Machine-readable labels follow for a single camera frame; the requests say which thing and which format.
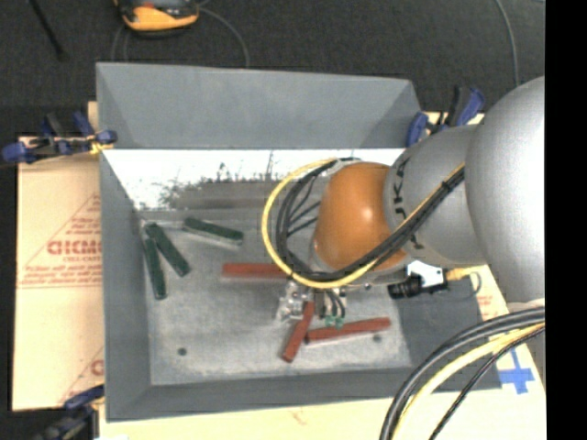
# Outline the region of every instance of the black cable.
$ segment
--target black cable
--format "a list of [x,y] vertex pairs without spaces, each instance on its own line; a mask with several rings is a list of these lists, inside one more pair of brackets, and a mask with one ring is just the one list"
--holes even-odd
[[320,205],[320,201],[317,201],[317,202],[313,203],[312,205],[310,205],[309,207],[307,207],[305,210],[303,210],[303,212],[300,212],[297,216],[291,217],[289,219],[289,226],[293,225],[296,222],[299,222],[300,219],[304,218],[306,215],[308,215],[310,212],[312,212],[314,209],[316,209],[319,205]]
[[329,162],[327,165],[323,165],[316,170],[310,171],[286,194],[282,207],[278,213],[276,223],[276,248],[283,261],[298,275],[314,281],[336,281],[346,277],[349,273],[367,265],[375,259],[378,259],[378,264],[384,262],[392,254],[401,249],[401,247],[414,235],[416,230],[427,220],[430,214],[432,214],[432,212],[434,212],[434,210],[440,205],[444,198],[464,180],[464,168],[461,167],[441,183],[442,187],[436,190],[426,200],[410,220],[395,230],[379,246],[342,269],[337,269],[332,272],[316,271],[311,269],[307,263],[299,259],[299,257],[287,247],[287,233],[289,226],[288,214],[295,196],[300,193],[310,179],[314,175],[328,170],[334,166],[334,164],[333,162]]
[[314,218],[310,218],[309,220],[306,220],[305,222],[303,222],[301,225],[297,226],[293,230],[288,231],[287,232],[287,237],[290,237],[291,235],[294,235],[298,231],[302,231],[304,228],[308,228],[311,224],[313,224],[313,223],[315,223],[317,221],[318,221],[318,217],[317,216],[315,216]]
[[522,312],[498,316],[489,321],[476,324],[446,341],[412,372],[400,390],[397,391],[392,405],[385,415],[380,440],[388,440],[390,432],[397,425],[405,405],[416,387],[420,384],[421,379],[443,358],[454,353],[460,353],[466,346],[477,344],[480,341],[484,341],[487,337],[496,336],[521,327],[537,325],[543,323],[544,320],[545,308],[533,308]]
[[308,188],[305,191],[305,195],[302,198],[302,200],[298,203],[298,205],[296,207],[293,208],[293,210],[290,212],[290,216],[294,216],[295,213],[300,210],[300,208],[302,208],[302,206],[307,202],[308,197],[310,197],[310,193],[312,192],[312,189],[314,188],[314,184],[316,183],[316,179],[317,176],[314,176],[312,178],[312,180],[310,181],[310,185],[308,186]]
[[438,434],[440,434],[440,432],[442,431],[444,426],[449,422],[452,415],[455,413],[455,411],[457,411],[457,408],[459,408],[459,406],[462,404],[462,402],[465,401],[465,398],[467,397],[469,392],[475,387],[475,385],[483,377],[483,375],[485,375],[485,373],[487,373],[487,371],[495,364],[495,362],[497,362],[497,360],[499,360],[502,356],[504,356],[507,352],[509,352],[514,347],[517,347],[517,346],[527,342],[529,339],[532,339],[532,338],[538,336],[539,334],[542,334],[544,331],[545,331],[544,327],[538,328],[536,331],[534,331],[528,335],[525,335],[523,337],[520,337],[518,340],[516,340],[514,342],[511,342],[506,347],[502,348],[499,352],[495,353],[491,358],[489,358],[483,364],[483,366],[480,367],[475,372],[475,374],[473,375],[471,380],[462,389],[462,391],[460,392],[457,399],[449,407],[449,410],[444,414],[442,419],[440,419],[440,422],[438,422],[436,428],[434,429],[434,432],[432,432],[432,435],[428,438],[428,440],[434,440],[438,436]]
[[338,315],[338,302],[334,298],[334,292],[327,291],[327,295],[328,295],[328,298],[330,299],[330,302],[332,303],[332,309],[330,310],[330,312],[332,313],[333,316],[337,316]]
[[344,319],[344,317],[347,315],[347,309],[345,308],[345,304],[340,299],[340,296],[333,290],[327,290],[327,294],[328,297],[330,297],[330,301],[332,302],[333,307],[337,306],[340,309],[340,317]]
[[35,14],[37,15],[37,18],[39,19],[40,24],[43,26],[43,30],[45,31],[45,34],[49,38],[51,45],[55,49],[55,54],[57,55],[57,60],[61,61],[61,62],[68,61],[70,59],[70,55],[65,51],[63,46],[57,40],[57,36],[55,36],[55,33],[53,32],[53,29],[51,28],[49,21],[47,21],[47,18],[45,17],[43,10],[41,10],[41,8],[39,6],[39,2],[37,2],[37,0],[28,0],[28,1],[30,2],[30,5],[33,7],[33,10],[35,11]]

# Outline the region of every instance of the gray box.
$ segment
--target gray box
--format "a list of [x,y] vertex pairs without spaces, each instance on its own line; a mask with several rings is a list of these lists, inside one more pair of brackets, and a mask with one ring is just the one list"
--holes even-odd
[[[349,295],[349,318],[388,315],[390,331],[304,346],[288,365],[278,357],[287,326],[273,319],[282,285],[231,283],[218,275],[227,260],[269,262],[256,230],[287,158],[303,164],[304,155],[332,154],[317,149],[345,149],[335,153],[393,161],[398,150],[392,149],[404,144],[418,110],[411,83],[113,63],[97,70],[101,128],[120,136],[101,159],[110,421],[389,397],[430,351],[481,320],[467,282],[448,297],[405,302],[392,302],[385,287],[376,287]],[[256,158],[268,167],[275,161],[275,169],[251,166],[258,174],[230,181],[206,169],[217,161],[235,171]],[[183,184],[179,173],[165,172],[170,164],[202,169]],[[161,181],[152,179],[155,171],[163,171]],[[145,192],[169,195],[150,203]],[[314,195],[319,192],[317,186]],[[242,229],[243,246],[218,247],[174,226],[194,214]],[[194,267],[179,279],[163,262],[170,290],[164,301],[155,301],[150,288],[144,220],[160,221]],[[482,386],[495,384],[493,374]],[[445,388],[461,385],[456,380]]]

